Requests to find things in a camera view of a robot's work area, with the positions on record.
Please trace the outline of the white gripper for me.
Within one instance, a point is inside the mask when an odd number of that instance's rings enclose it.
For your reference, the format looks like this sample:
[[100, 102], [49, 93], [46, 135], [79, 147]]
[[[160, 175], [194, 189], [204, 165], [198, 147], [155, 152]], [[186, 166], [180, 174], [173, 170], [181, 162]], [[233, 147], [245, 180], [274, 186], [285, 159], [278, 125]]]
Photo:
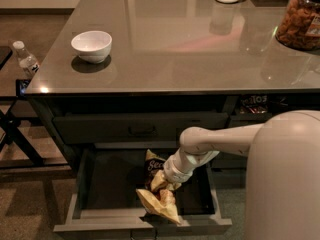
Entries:
[[151, 181], [150, 188], [152, 192], [159, 189], [160, 203], [163, 206], [174, 205], [176, 200], [174, 191], [182, 186], [193, 175], [193, 171], [182, 172], [175, 165], [175, 156], [170, 156], [164, 163], [163, 170], [158, 170]]

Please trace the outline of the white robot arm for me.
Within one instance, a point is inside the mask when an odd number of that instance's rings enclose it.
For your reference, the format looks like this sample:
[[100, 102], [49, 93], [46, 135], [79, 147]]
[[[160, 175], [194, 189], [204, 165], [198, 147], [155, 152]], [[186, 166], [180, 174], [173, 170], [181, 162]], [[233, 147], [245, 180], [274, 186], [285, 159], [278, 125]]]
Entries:
[[320, 112], [222, 130], [190, 127], [151, 183], [183, 183], [218, 151], [245, 156], [245, 240], [320, 240]]

